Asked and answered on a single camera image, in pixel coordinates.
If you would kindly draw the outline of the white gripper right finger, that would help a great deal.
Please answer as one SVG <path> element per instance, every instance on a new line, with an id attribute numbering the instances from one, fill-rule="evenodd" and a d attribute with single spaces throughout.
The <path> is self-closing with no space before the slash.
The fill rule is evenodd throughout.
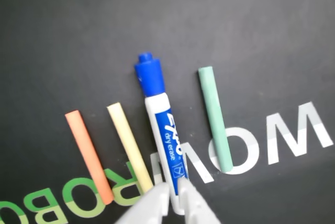
<path id="1" fill-rule="evenodd" d="M 180 178 L 178 180 L 178 196 L 180 207 L 184 209 L 185 212 L 185 223 L 221 223 L 203 196 L 188 179 Z"/>

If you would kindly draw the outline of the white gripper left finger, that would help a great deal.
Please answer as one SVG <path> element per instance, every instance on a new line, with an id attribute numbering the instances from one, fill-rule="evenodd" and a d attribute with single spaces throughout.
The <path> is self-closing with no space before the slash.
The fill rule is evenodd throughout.
<path id="1" fill-rule="evenodd" d="M 131 206 L 116 224 L 161 224 L 162 218 L 168 215 L 170 202 L 170 187 L 162 182 L 146 192 Z"/>

